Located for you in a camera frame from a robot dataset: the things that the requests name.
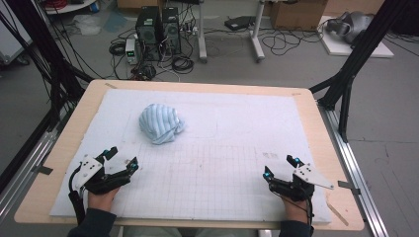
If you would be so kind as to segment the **white foam mat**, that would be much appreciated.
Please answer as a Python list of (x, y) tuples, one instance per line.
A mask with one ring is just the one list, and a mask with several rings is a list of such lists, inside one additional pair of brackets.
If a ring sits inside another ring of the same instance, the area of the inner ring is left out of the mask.
[[(155, 145), (140, 128), (153, 104), (175, 109), (184, 122), (173, 141)], [(123, 218), (277, 222), (284, 206), (264, 171), (289, 181), (287, 156), (313, 161), (296, 101), (285, 96), (111, 89), (69, 167), (111, 147), (118, 152), (107, 172), (132, 158), (139, 163), (113, 205)]]

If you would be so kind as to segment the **thin wooden strip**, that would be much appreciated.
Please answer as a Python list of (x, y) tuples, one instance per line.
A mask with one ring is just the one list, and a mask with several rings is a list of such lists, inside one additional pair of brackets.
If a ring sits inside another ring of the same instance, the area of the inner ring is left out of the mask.
[(326, 202), (329, 209), (337, 216), (337, 218), (345, 225), (349, 226), (349, 222), (344, 218), (344, 216), (329, 202)]

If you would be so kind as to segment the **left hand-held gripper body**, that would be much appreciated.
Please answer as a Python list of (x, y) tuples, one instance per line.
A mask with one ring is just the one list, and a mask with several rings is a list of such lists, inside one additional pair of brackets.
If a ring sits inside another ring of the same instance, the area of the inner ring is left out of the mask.
[(105, 164), (110, 161), (110, 155), (85, 157), (70, 176), (70, 190), (88, 190), (94, 195), (103, 195), (130, 182), (132, 176), (132, 161), (123, 161), (126, 167), (114, 174), (107, 174)]

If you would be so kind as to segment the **person's left hand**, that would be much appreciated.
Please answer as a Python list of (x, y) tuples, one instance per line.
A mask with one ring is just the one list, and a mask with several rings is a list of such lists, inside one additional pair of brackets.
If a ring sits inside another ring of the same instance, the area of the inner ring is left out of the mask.
[(116, 188), (102, 195), (95, 195), (93, 193), (89, 193), (88, 207), (110, 212), (113, 205), (113, 200), (116, 194), (119, 192), (119, 190), (119, 188)]

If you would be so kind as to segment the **person's right hand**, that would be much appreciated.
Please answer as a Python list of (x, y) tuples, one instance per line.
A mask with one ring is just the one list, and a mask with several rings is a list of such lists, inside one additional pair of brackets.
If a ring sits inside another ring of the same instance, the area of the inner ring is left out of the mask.
[(286, 220), (294, 220), (303, 223), (309, 222), (307, 204), (305, 201), (293, 201), (289, 197), (282, 197), (286, 211)]

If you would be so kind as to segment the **white floor board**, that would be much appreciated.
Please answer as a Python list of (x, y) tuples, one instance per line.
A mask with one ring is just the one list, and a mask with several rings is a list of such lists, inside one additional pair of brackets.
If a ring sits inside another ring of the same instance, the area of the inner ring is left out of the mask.
[[(330, 19), (330, 16), (322, 16), (319, 26), (318, 33), (321, 35), (321, 41), (330, 55), (336, 56), (349, 56), (352, 53), (350, 46), (344, 42), (335, 33), (328, 33), (325, 30), (326, 22)], [(372, 53), (374, 58), (393, 58), (393, 52), (387, 48), (382, 42), (378, 44), (374, 52)]]

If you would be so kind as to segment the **white power supply unit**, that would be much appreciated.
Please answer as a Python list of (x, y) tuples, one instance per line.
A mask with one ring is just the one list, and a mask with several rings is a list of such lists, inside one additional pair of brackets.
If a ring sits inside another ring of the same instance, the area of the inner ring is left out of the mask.
[(135, 39), (126, 40), (126, 59), (130, 65), (135, 65), (138, 62)]

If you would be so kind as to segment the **flat black device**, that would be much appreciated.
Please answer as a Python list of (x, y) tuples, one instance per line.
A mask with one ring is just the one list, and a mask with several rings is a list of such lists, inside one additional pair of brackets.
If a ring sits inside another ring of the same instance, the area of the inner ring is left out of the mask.
[(255, 21), (256, 18), (253, 16), (241, 16), (225, 21), (224, 25), (231, 31), (238, 31), (249, 28), (255, 23)]

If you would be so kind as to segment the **blue striped towel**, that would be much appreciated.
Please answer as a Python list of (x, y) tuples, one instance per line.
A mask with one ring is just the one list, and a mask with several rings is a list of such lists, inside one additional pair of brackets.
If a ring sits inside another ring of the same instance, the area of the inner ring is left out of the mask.
[(156, 145), (172, 142), (185, 128), (185, 122), (178, 117), (177, 111), (161, 104), (147, 106), (138, 122), (140, 129)]

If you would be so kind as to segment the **black frame post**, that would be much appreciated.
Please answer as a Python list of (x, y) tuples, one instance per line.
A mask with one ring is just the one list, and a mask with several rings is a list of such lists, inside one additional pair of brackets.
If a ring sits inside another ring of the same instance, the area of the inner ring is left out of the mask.
[(345, 143), (348, 142), (347, 124), (354, 80), (409, 2), (410, 0), (384, 0), (341, 69), (334, 76), (309, 89), (312, 94), (327, 89), (325, 95), (318, 100), (326, 111), (334, 111), (337, 102), (341, 101), (338, 134)]
[(40, 58), (31, 49), (28, 49), (28, 44), (23, 38), (16, 31), (12, 31), (12, 35), (36, 64), (42, 79), (50, 85), (51, 106), (48, 126), (53, 128), (60, 122), (61, 108), (66, 103), (77, 103), (84, 94), (85, 90), (81, 87), (78, 79), (90, 83), (94, 78), (77, 69), (64, 58), (41, 14), (31, 0), (5, 1), (45, 60), (45, 64), (43, 64)]

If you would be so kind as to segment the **aluminium rail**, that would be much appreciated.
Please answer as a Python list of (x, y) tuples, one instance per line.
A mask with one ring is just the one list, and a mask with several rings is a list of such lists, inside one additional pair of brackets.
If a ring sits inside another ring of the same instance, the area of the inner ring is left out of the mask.
[(389, 237), (356, 156), (354, 155), (350, 144), (344, 141), (342, 135), (338, 131), (338, 116), (334, 111), (327, 111), (321, 106), (318, 108), (363, 221), (367, 224), (373, 237)]
[(57, 138), (74, 112), (74, 108), (62, 109), (57, 120), (48, 111), (22, 148), (0, 174), (0, 225), (9, 215), (30, 180), (37, 175), (33, 169), (44, 166)]

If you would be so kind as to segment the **round white table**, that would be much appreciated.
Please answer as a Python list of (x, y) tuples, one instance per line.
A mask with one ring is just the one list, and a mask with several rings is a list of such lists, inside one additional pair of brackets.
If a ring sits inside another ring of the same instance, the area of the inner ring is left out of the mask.
[(90, 5), (96, 3), (97, 0), (83, 0), (82, 4), (67, 4), (65, 7), (61, 8), (61, 9), (46, 9), (46, 13), (48, 15), (55, 15), (55, 14), (62, 14), (62, 13), (68, 13), (68, 12), (73, 12), (73, 11), (77, 11), (86, 7), (89, 7)]

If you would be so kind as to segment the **large black computer tower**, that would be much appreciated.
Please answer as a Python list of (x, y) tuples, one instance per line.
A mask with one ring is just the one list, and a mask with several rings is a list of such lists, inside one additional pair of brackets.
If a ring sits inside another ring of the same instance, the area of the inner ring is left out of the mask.
[(143, 59), (158, 61), (160, 59), (158, 46), (162, 41), (162, 29), (157, 6), (143, 6), (140, 9), (135, 24)]

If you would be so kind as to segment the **slim black computer tower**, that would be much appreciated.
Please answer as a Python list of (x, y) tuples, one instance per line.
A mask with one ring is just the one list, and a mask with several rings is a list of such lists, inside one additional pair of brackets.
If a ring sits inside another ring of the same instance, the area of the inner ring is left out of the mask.
[(172, 54), (180, 54), (181, 42), (177, 7), (165, 7), (162, 9), (162, 24), (166, 48)]

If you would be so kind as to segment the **cardboard box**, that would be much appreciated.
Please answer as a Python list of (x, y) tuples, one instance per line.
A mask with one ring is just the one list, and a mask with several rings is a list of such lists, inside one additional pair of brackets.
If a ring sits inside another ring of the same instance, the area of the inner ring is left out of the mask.
[(278, 30), (315, 31), (327, 4), (328, 0), (274, 3), (270, 15), (272, 27)]

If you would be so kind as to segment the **grey helmet-like device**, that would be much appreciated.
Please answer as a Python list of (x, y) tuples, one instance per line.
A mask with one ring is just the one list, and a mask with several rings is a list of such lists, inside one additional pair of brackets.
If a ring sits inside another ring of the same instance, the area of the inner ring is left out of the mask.
[(373, 18), (373, 15), (360, 11), (344, 12), (340, 17), (329, 19), (325, 30), (353, 44), (366, 31)]

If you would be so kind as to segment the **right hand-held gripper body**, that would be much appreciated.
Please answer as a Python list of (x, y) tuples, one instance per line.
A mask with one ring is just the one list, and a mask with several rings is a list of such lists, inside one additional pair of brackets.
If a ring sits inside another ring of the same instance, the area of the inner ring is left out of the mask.
[(308, 200), (313, 196), (315, 186), (333, 190), (334, 185), (310, 164), (301, 165), (293, 171), (293, 179), (284, 181), (274, 178), (268, 184), (269, 190), (293, 201)]

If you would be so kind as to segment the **white table frame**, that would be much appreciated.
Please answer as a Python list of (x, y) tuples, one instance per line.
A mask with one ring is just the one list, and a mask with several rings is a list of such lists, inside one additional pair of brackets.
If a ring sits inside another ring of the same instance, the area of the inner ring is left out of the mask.
[[(259, 29), (261, 25), (261, 20), (263, 16), (263, 11), (265, 8), (265, 1), (266, 0), (257, 0), (257, 10), (256, 10), (256, 17), (255, 17), (255, 24), (254, 28), (249, 31), (249, 37), (251, 42), (254, 46), (255, 50), (255, 57), (256, 62), (259, 63), (265, 59), (265, 54), (263, 52), (262, 46), (258, 39)], [(198, 46), (199, 46), (199, 60), (202, 63), (208, 62), (208, 55), (207, 55), (207, 46), (206, 46), (206, 39), (204, 33), (204, 3), (205, 0), (198, 0), (199, 4), (199, 26), (198, 26)]]

